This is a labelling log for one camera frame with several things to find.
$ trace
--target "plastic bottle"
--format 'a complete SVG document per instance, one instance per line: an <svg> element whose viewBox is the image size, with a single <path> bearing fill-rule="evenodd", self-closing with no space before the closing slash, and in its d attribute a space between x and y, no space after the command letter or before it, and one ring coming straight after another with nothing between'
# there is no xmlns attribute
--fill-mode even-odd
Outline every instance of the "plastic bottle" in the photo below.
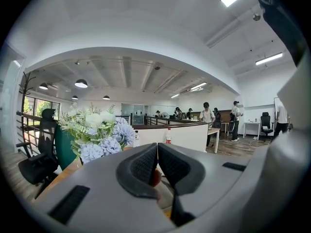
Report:
<svg viewBox="0 0 311 233"><path fill-rule="evenodd" d="M138 147L138 146L140 146L140 135L138 134L138 130L135 130L133 147Z"/></svg>
<svg viewBox="0 0 311 233"><path fill-rule="evenodd" d="M166 132L166 143L172 143L171 128L168 128Z"/></svg>

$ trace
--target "white shirt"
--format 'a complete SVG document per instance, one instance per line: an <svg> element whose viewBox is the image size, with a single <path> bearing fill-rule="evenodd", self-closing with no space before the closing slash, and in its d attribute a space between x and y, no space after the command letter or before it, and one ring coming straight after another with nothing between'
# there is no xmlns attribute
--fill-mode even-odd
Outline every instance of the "white shirt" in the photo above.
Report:
<svg viewBox="0 0 311 233"><path fill-rule="evenodd" d="M212 122L212 119L215 117L214 112L212 112L210 109L208 111L202 111L200 113L200 118L203 118L203 122L210 123Z"/></svg>
<svg viewBox="0 0 311 233"><path fill-rule="evenodd" d="M238 113L240 113L240 109L237 106L232 107L231 113L235 115L237 121L240 120L240 117L238 116Z"/></svg>
<svg viewBox="0 0 311 233"><path fill-rule="evenodd" d="M279 113L278 114L278 123L287 123L287 111L286 109L284 108L284 105L282 102L280 102L278 104L278 107L277 107L277 112Z"/></svg>

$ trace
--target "chair headrest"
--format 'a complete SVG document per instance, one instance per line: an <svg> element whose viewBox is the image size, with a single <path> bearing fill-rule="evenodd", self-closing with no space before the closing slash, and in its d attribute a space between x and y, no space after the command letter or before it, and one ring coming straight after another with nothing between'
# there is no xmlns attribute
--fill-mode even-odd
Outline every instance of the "chair headrest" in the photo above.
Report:
<svg viewBox="0 0 311 233"><path fill-rule="evenodd" d="M54 111L55 109L45 109L42 111L42 118L52 121L54 120Z"/></svg>

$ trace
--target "chair armrest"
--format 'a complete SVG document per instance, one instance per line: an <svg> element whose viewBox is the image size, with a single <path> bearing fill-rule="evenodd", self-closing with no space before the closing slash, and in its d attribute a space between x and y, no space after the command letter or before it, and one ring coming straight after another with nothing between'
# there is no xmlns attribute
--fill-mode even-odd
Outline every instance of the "chair armrest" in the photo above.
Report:
<svg viewBox="0 0 311 233"><path fill-rule="evenodd" d="M25 147L25 146L28 146L28 145L30 145L30 142L21 142L21 143L17 143L16 147L20 148L20 147Z"/></svg>
<svg viewBox="0 0 311 233"><path fill-rule="evenodd" d="M29 160L31 162L37 162L37 161L41 160L42 158L44 158L45 156L47 156L47 153L41 153L41 154L38 154L38 155L35 155L35 156L29 158Z"/></svg>

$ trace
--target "whiteboard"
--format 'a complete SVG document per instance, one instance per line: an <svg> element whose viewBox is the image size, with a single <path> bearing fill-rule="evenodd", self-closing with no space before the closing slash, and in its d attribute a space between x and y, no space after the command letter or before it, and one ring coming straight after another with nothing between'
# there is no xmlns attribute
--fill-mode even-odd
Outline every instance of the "whiteboard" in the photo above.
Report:
<svg viewBox="0 0 311 233"><path fill-rule="evenodd" d="M281 100L277 97L277 98L274 98L274 108L275 108L275 111L274 111L274 116L275 116L275 120L276 120L276 113L277 113L277 107L278 107L278 104L281 102Z"/></svg>

